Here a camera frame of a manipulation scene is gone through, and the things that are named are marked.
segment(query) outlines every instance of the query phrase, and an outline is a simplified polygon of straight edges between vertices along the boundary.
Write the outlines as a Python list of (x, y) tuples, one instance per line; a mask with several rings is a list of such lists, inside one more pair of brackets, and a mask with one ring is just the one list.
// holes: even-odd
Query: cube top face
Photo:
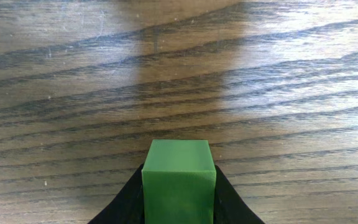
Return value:
[(143, 170), (215, 172), (207, 140), (153, 140)]

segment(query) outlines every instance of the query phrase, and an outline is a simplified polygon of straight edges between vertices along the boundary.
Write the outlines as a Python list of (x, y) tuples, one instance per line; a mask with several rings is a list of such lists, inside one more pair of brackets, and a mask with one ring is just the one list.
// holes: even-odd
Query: scratch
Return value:
[(100, 10), (102, 12), (102, 15), (100, 16), (100, 33), (97, 36), (96, 40), (102, 36), (103, 34), (103, 26), (104, 26), (104, 18), (106, 17), (106, 15), (104, 15), (103, 10)]

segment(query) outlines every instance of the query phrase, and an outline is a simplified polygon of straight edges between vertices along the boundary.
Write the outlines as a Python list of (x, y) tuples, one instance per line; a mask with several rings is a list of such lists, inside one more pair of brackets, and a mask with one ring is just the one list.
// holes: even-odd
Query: green object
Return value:
[(207, 140), (153, 140), (142, 169), (145, 224), (212, 224), (216, 170)]

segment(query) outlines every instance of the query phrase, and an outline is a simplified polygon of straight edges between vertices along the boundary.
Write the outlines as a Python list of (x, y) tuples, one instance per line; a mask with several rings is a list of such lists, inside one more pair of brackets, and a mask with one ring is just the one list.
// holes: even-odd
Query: wood grain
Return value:
[(266, 223), (358, 223), (358, 0), (0, 1), (0, 223), (87, 223), (152, 139)]

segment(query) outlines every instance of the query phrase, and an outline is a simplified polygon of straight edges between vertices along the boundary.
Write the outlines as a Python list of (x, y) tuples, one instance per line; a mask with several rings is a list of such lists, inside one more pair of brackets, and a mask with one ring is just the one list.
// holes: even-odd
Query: cube front face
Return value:
[(146, 224), (213, 223), (216, 171), (207, 141), (154, 140), (142, 181)]

